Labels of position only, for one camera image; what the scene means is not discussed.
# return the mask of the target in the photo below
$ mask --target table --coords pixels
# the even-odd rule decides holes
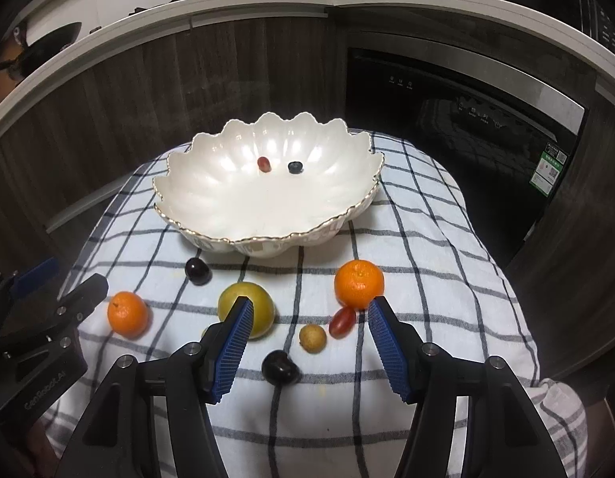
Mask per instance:
[[[510,364],[544,420],[569,476],[583,476],[584,408],[568,386],[539,381],[537,347],[512,288],[475,236],[463,196],[451,175],[399,139],[371,133],[386,156],[381,188],[369,210],[328,243],[295,247],[273,259],[236,252],[201,253],[152,210],[152,177],[167,172],[166,157],[141,166],[113,199],[64,284],[73,289],[94,272],[109,295],[133,290],[150,306],[152,321],[134,341],[110,331],[106,303],[80,326],[86,374],[45,415],[61,451],[89,396],[114,361],[167,357],[198,340],[217,321],[221,291],[235,281],[268,290],[277,308],[273,330],[250,341],[230,394],[209,407],[217,444],[233,477],[388,477],[396,470],[414,407],[389,388],[365,315],[343,340],[328,339],[318,355],[300,348],[303,324],[327,325],[339,306],[334,273],[361,258],[385,273],[385,296],[401,321],[423,340],[454,356],[483,361],[497,354]],[[184,151],[182,145],[173,151]],[[184,274],[201,256],[213,270],[202,287]],[[266,354],[284,349],[301,368],[301,381],[275,389],[261,374]],[[176,476],[163,398],[155,399],[156,435],[164,476]],[[467,400],[458,398],[448,473],[459,476]]]

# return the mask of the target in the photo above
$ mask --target scalloped bowl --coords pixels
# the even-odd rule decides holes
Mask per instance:
[[[270,172],[259,170],[260,156]],[[292,161],[302,173],[290,174]],[[265,113],[254,124],[230,120],[217,135],[199,133],[187,152],[169,154],[168,175],[152,180],[162,199],[154,208],[201,249],[273,257],[324,243],[362,214],[384,162],[369,133],[349,133],[340,118],[321,124],[309,113]]]

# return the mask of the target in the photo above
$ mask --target white countertop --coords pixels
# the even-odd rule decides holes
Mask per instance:
[[[0,103],[0,135],[64,82],[119,52],[190,27],[265,16],[324,16],[328,7],[403,6],[478,16],[570,52],[615,86],[615,55],[579,30],[503,0],[181,0],[128,16],[69,46]]]

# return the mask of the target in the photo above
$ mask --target silver bolt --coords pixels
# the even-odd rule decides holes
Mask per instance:
[[[440,354],[440,347],[435,343],[424,343],[421,348],[427,356],[437,356]]]
[[[500,356],[491,356],[489,362],[493,368],[501,369],[506,366],[506,362]]]
[[[188,356],[194,356],[195,354],[198,354],[200,350],[201,343],[198,343],[198,341],[191,341],[190,343],[184,345],[184,352]]]
[[[130,354],[124,354],[123,356],[118,357],[116,362],[118,367],[126,368],[132,365],[134,360],[135,358]]]

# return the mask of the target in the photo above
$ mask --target logo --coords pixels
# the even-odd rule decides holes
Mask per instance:
[[[33,397],[28,403],[25,403],[25,410],[30,410],[31,408],[33,408],[42,397],[44,397],[48,392],[53,390],[55,385],[59,384],[60,381],[64,379],[65,377],[66,377],[66,372],[64,372],[63,370],[58,372],[58,375],[54,377],[53,379],[51,379],[48,385],[46,385],[41,390],[38,390],[37,393],[35,394],[35,397]]]

